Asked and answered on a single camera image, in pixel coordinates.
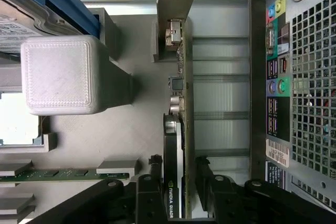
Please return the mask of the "grey printed parts rack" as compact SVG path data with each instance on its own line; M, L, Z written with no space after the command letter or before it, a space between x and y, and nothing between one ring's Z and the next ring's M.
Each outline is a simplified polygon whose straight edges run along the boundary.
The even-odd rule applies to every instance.
M22 93L40 119L30 145L0 146L0 176L29 169L95 168L98 174L149 174L162 156L169 77L177 67L159 58L157 14L110 16L92 10L100 37L83 34L29 37L18 63L0 64L0 93ZM0 184L0 224L19 224L98 181Z

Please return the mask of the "white barcode sticker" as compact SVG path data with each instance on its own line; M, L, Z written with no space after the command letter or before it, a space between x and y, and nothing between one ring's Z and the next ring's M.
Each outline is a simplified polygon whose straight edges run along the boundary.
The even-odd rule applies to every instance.
M285 145L266 139L266 156L285 168L289 167L290 152Z

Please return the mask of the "silver hard disk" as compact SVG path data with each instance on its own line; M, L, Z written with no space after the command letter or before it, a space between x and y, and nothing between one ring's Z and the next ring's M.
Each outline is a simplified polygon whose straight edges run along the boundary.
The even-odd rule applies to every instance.
M0 0L0 52L20 54L29 37L61 35L49 13L33 0Z

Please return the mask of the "CPU chip with silver lid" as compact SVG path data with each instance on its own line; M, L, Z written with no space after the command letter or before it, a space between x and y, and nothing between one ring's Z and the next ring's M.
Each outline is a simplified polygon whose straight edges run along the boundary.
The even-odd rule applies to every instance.
M33 144L40 136L39 125L22 93L0 93L0 146Z

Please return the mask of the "open black PC case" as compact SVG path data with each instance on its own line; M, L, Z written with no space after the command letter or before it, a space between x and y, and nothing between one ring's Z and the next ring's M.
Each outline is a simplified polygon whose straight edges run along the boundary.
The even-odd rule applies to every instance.
M336 214L336 0L250 0L250 177ZM289 148L289 167L266 156Z

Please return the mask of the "green RAM stick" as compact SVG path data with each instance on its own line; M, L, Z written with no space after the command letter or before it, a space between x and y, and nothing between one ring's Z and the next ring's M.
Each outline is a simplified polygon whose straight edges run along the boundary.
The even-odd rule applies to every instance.
M127 180L128 173L98 174L95 168L82 169L29 169L15 176L0 176L0 184L21 184L32 182L75 182L104 179Z

